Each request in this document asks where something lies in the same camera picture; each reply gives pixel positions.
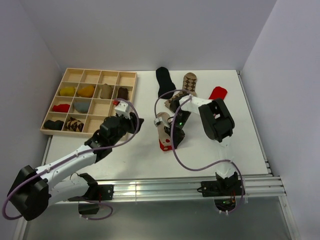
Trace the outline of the red reindeer sock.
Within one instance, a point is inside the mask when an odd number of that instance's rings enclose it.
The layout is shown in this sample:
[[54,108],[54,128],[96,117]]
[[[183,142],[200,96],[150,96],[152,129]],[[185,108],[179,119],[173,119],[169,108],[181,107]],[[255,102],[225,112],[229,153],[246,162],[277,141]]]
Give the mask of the red reindeer sock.
[[212,90],[212,92],[211,92],[211,94],[210,94],[208,99],[209,100],[217,100],[217,99],[224,100],[225,97],[227,96],[227,94],[228,94],[228,91],[225,88],[223,88],[221,86],[216,86]]
[[156,115],[156,118],[158,118],[158,117],[162,117],[163,121],[165,123],[165,125],[159,125],[157,127],[159,147],[164,152],[171,151],[172,146],[171,146],[170,133],[167,133],[165,131],[165,128],[169,127],[168,118],[170,117],[170,115],[167,112],[159,112]]

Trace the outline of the dark brown striped sock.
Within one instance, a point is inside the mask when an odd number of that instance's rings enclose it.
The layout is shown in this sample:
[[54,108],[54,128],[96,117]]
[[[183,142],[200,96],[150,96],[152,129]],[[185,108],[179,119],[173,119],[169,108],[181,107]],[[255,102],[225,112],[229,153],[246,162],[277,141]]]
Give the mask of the dark brown striped sock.
[[117,91],[117,99],[129,100],[129,90],[125,87],[119,87]]

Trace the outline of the brown argyle sock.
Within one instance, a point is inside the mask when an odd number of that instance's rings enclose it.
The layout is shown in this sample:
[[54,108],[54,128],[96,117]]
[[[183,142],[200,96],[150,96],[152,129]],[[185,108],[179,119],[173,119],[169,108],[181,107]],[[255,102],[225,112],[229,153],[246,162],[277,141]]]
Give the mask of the brown argyle sock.
[[[196,84],[197,84],[197,76],[193,72],[188,72],[184,75],[182,89],[189,91],[195,97],[197,96]],[[170,105],[174,100],[179,100],[186,95],[188,95],[187,92],[179,91],[176,95],[174,95],[164,103],[165,107],[170,109]]]

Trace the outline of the tan ribbed sock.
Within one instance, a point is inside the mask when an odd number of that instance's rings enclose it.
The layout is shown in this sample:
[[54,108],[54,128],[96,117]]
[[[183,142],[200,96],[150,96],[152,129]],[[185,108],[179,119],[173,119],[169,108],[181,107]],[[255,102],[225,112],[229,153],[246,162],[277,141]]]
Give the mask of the tan ribbed sock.
[[103,84],[101,86],[101,93],[100,93],[100,98],[101,99],[111,99],[113,95],[113,87],[108,84]]

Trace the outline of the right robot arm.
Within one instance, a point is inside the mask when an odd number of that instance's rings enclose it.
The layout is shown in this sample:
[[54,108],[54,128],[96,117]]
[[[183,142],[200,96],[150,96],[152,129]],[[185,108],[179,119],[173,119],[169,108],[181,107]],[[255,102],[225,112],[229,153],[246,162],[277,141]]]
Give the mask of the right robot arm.
[[171,145],[171,150],[177,162],[184,169],[192,172],[199,172],[216,166],[216,189],[222,195],[229,194],[238,181],[238,177],[241,176],[238,167],[231,159],[219,159],[204,167],[190,168],[182,163],[176,153],[178,145],[185,137],[183,127],[192,113],[200,116],[203,130],[210,140],[222,144],[224,147],[228,146],[227,141],[233,135],[235,122],[224,100],[221,98],[215,100],[203,99],[189,94],[174,100],[170,107],[174,111],[174,116],[160,116],[158,114],[154,124],[157,125],[158,130],[166,134],[165,141]]

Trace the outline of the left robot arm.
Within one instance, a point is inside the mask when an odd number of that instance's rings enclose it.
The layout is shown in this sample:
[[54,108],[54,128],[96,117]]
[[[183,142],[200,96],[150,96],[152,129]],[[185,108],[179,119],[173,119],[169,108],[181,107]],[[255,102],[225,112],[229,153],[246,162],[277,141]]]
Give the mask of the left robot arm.
[[27,221],[39,217],[47,207],[70,199],[97,203],[100,195],[98,182],[89,174],[81,173],[67,180],[78,170],[93,165],[109,155],[113,148],[121,146],[119,140],[130,133],[137,134],[144,122],[135,113],[106,117],[99,129],[78,149],[55,162],[38,168],[23,167],[16,176],[2,207],[6,213],[11,203]]

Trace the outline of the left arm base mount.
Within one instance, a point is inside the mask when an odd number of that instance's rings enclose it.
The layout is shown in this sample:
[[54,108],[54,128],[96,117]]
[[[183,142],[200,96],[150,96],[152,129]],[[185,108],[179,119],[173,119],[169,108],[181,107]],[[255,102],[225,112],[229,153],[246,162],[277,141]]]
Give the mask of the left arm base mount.
[[[114,185],[97,185],[91,192],[83,196],[75,196],[68,199],[69,202],[78,202],[78,213],[82,218],[97,221],[109,218],[113,214],[113,207],[107,203],[113,199]],[[100,211],[109,209],[106,216],[94,217]]]

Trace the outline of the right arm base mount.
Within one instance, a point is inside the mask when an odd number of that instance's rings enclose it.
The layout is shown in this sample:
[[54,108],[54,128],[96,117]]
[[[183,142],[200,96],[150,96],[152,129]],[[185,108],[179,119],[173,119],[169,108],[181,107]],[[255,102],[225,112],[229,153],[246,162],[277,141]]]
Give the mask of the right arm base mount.
[[196,190],[203,198],[213,198],[218,212],[226,215],[234,211],[246,195],[245,187],[238,179],[202,181]]

